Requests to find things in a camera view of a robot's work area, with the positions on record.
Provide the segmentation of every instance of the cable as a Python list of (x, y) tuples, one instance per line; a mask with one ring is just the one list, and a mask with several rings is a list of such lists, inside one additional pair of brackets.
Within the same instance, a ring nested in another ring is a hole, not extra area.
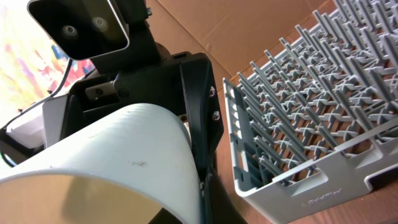
[(35, 102), (34, 104), (32, 104), (30, 107), (26, 108), (24, 111), (20, 112), (17, 116), (15, 116), (14, 118), (12, 118), (10, 121), (7, 122), (6, 125), (4, 125), (2, 127), (2, 129), (7, 128), (7, 126), (9, 126), (11, 124), (11, 122), (13, 122), (15, 119), (19, 118), (20, 116), (22, 116), (23, 114), (27, 113), (28, 111), (30, 111), (31, 109), (35, 108), (36, 106), (40, 105), (41, 103), (49, 100), (50, 98), (53, 98), (59, 91), (61, 91), (63, 85), (65, 84), (65, 82), (67, 81), (68, 75), (69, 75), (69, 71), (70, 68), (72, 67), (72, 59), (68, 59), (68, 64), (67, 64), (67, 69), (65, 70), (65, 72), (63, 73), (63, 77), (62, 80), (59, 84), (59, 86), (57, 87), (57, 89), (55, 89), (54, 92), (52, 92), (50, 94), (50, 96), (46, 97), (46, 98), (42, 98), (40, 101)]
[[(64, 73), (63, 73), (62, 80), (61, 80), (60, 84), (58, 85), (58, 87), (55, 89), (55, 91), (52, 92), (52, 93), (50, 94), (50, 96), (45, 97), (45, 98), (41, 99), (41, 100), (38, 101), (38, 102), (35, 102), (35, 103), (32, 104), (30, 107), (28, 107), (28, 108), (26, 108), (24, 111), (20, 112), (17, 116), (13, 117), (10, 121), (8, 121), (8, 122), (6, 123), (6, 125), (4, 125), (1, 129), (6, 129), (7, 126), (9, 126), (9, 125), (10, 125), (13, 121), (15, 121), (17, 118), (19, 118), (19, 117), (22, 116), (23, 114), (27, 113), (27, 112), (30, 111), (31, 109), (35, 108), (36, 106), (40, 105), (41, 103), (43, 103), (43, 102), (45, 102), (45, 101), (47, 101), (47, 100), (53, 98), (57, 93), (59, 93), (59, 91), (61, 91), (62, 87), (64, 86), (65, 82), (67, 81), (67, 78), (68, 78), (68, 76), (69, 76), (70, 68), (72, 67), (72, 62), (73, 62), (73, 60), (69, 58), (69, 59), (68, 59), (68, 63), (67, 63), (67, 68), (65, 69), (65, 71), (64, 71)], [(14, 167), (14, 166), (15, 166), (15, 163), (11, 162), (11, 161), (7, 158), (7, 156), (6, 156), (5, 153), (3, 153), (3, 152), (0, 152), (0, 153), (1, 153), (1, 158), (4, 160), (4, 162), (5, 162), (7, 165), (9, 165), (9, 166), (11, 166), (11, 167)]]
[(14, 166), (16, 166), (16, 164), (15, 163), (13, 163), (13, 162), (11, 162), (8, 158), (7, 158), (7, 155), (4, 153), (4, 152), (1, 152), (1, 158), (4, 160), (4, 162), (7, 164), (7, 165), (9, 165), (10, 167), (14, 167)]

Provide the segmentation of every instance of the colorful poster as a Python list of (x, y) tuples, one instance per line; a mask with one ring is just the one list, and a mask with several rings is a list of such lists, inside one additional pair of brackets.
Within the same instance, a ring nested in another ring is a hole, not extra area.
[[(27, 12), (26, 0), (0, 0), (0, 126), (19, 110), (49, 95), (60, 83), (68, 57)], [(73, 62), (65, 88), (93, 69)]]

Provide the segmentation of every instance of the dirt spot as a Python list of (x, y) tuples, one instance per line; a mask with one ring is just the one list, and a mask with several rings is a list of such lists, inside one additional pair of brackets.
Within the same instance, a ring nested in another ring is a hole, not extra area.
[(148, 166), (148, 163), (145, 161), (139, 161), (139, 162), (131, 162), (131, 165), (145, 167)]

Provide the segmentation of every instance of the camera lens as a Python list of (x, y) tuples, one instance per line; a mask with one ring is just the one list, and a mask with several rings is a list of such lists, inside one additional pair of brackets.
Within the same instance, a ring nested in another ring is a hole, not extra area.
[(105, 19), (101, 17), (94, 17), (93, 18), (93, 24), (95, 27), (97, 27), (100, 30), (107, 30), (108, 29), (108, 23), (106, 22)]
[(64, 26), (62, 28), (63, 33), (70, 36), (70, 37), (74, 37), (77, 35), (77, 30), (76, 28), (74, 28), (73, 26)]

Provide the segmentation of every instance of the dish rack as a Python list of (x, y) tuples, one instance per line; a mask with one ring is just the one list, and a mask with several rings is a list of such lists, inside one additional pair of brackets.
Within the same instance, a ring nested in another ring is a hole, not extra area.
[(365, 195), (398, 167), (398, 2), (334, 1), (248, 79), (224, 79), (236, 192), (274, 223)]

